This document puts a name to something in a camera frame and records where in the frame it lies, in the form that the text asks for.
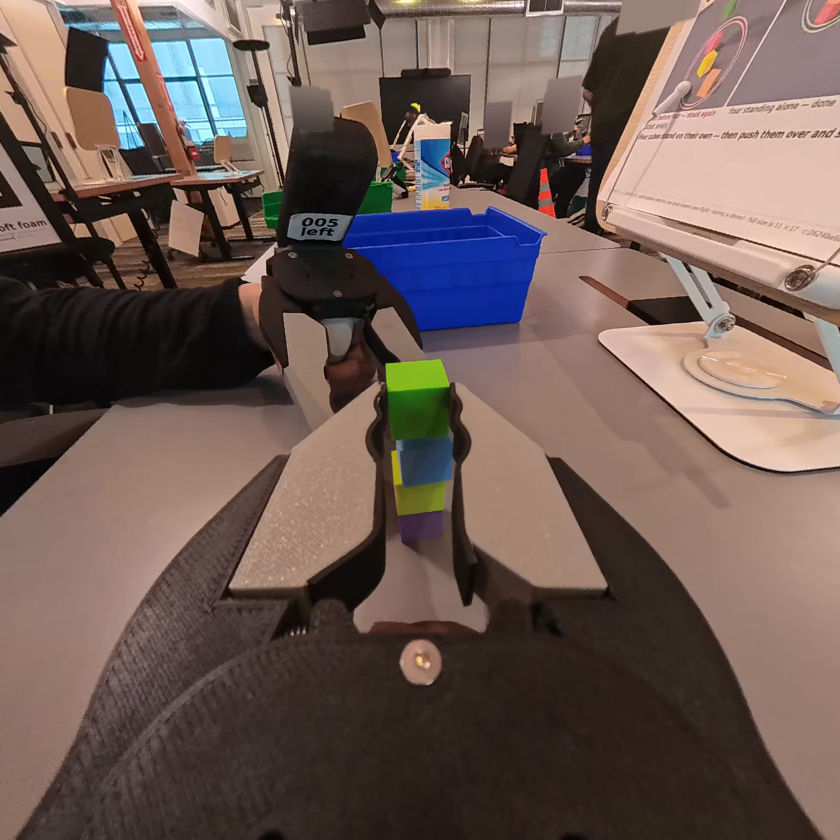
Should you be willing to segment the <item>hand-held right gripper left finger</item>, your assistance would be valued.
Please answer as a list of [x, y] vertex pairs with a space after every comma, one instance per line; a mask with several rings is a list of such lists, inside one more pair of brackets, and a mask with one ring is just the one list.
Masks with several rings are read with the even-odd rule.
[[383, 386], [294, 449], [228, 584], [234, 597], [360, 606], [385, 572]]

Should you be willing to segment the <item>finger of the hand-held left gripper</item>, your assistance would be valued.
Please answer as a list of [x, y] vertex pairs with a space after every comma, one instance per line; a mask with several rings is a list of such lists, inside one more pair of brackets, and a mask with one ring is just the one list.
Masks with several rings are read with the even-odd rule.
[[283, 324], [288, 361], [283, 378], [314, 431], [334, 415], [332, 388], [325, 374], [330, 356], [328, 332], [320, 322], [298, 312], [286, 312]]

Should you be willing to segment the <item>purple foam cube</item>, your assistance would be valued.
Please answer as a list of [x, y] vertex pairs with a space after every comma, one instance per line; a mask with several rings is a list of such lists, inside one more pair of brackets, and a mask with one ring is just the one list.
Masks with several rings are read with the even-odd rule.
[[445, 510], [401, 514], [397, 519], [404, 544], [440, 539], [445, 533]]

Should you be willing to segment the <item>yellow foam cube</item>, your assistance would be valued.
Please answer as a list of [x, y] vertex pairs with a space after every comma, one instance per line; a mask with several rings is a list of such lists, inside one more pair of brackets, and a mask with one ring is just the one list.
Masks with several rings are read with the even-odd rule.
[[392, 478], [398, 516], [413, 516], [445, 509], [447, 482], [405, 486], [397, 450], [392, 451]]

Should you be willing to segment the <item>green foam cube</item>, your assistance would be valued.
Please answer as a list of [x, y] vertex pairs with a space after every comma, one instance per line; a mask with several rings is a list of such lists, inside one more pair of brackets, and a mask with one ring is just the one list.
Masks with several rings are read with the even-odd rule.
[[441, 360], [385, 366], [388, 415], [394, 441], [449, 435], [449, 380]]

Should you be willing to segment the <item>blue foam cube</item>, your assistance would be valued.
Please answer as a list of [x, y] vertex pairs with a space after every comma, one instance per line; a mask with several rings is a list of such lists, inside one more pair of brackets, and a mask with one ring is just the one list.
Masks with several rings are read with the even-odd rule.
[[401, 482], [405, 487], [452, 480], [454, 441], [451, 434], [395, 442]]

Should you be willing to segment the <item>person's left hand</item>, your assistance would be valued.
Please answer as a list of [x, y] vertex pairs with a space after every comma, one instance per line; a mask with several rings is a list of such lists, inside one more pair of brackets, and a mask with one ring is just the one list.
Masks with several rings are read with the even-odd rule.
[[[238, 286], [238, 299], [245, 328], [251, 340], [261, 349], [269, 345], [259, 326], [259, 299], [262, 286], [243, 283]], [[328, 362], [323, 375], [330, 387], [330, 405], [334, 413], [344, 408], [361, 394], [377, 377], [376, 361], [364, 339], [364, 323], [353, 326], [353, 337], [347, 353], [341, 360]]]

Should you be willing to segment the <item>green plastic bin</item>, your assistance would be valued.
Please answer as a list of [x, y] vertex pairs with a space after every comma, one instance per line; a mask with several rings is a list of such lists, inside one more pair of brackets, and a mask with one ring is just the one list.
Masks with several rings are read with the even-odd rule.
[[[263, 192], [262, 210], [266, 226], [276, 230], [278, 226], [282, 191]], [[387, 214], [392, 210], [393, 184], [391, 182], [373, 182], [360, 205], [358, 215]]]

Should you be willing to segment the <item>blue plastic bin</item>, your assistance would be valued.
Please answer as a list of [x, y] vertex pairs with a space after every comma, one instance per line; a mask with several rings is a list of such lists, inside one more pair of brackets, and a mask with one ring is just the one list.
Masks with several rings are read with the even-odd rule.
[[357, 216], [344, 239], [413, 311], [419, 330], [522, 319], [546, 232], [494, 207]]

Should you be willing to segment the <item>disinfectant wipes canister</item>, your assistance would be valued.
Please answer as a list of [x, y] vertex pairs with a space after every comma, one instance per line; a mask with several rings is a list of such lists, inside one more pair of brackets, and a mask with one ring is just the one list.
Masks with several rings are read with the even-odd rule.
[[415, 128], [416, 210], [449, 208], [451, 122], [426, 123]]

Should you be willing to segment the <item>brown wooden desk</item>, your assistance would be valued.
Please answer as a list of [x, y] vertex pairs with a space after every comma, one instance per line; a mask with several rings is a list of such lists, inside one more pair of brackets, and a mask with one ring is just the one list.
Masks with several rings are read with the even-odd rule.
[[141, 196], [164, 186], [184, 193], [198, 193], [202, 197], [202, 204], [206, 207], [205, 214], [213, 229], [221, 259], [236, 261], [241, 260], [241, 257], [233, 256], [230, 242], [225, 237], [224, 227], [212, 203], [211, 192], [225, 190], [233, 197], [238, 221], [244, 230], [245, 241], [268, 241], [270, 239], [268, 236], [254, 236], [243, 204], [243, 193], [260, 185], [260, 177], [263, 174], [264, 171], [261, 169], [200, 171], [196, 175], [172, 172], [162, 175], [131, 176], [104, 182], [84, 182], [76, 186], [51, 188], [49, 193], [55, 203], [64, 203], [72, 207], [70, 214], [79, 217], [80, 221], [84, 222], [95, 222], [128, 214], [130, 209], [140, 207]]

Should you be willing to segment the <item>black table cover plate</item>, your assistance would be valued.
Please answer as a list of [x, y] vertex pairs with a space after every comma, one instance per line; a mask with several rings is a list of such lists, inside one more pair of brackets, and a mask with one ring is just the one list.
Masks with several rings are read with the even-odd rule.
[[626, 309], [648, 325], [701, 322], [689, 297], [662, 297], [631, 300]]

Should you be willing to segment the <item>black studio light panel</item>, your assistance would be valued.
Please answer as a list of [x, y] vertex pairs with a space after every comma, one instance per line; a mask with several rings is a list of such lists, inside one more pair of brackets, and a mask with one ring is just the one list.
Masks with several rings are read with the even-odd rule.
[[309, 46], [364, 39], [364, 28], [371, 23], [365, 1], [299, 2], [296, 10]]

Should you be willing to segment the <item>white sign on black easel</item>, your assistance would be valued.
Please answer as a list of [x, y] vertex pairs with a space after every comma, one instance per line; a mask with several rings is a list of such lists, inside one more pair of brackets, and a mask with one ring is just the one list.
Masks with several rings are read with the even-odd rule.
[[36, 289], [78, 287], [82, 280], [103, 288], [96, 265], [114, 269], [114, 244], [97, 236], [92, 226], [87, 237], [75, 234], [70, 184], [14, 78], [7, 55], [13, 47], [15, 43], [3, 35], [2, 103], [13, 104], [15, 124], [2, 113], [2, 276]]

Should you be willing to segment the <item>black wall monitor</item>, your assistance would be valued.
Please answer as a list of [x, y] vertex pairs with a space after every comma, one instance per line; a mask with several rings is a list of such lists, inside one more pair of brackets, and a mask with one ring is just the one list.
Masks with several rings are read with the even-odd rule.
[[381, 115], [387, 139], [396, 140], [397, 131], [411, 106], [420, 106], [437, 123], [451, 123], [451, 139], [459, 136], [461, 115], [470, 110], [470, 75], [429, 76], [414, 72], [408, 77], [379, 79]]

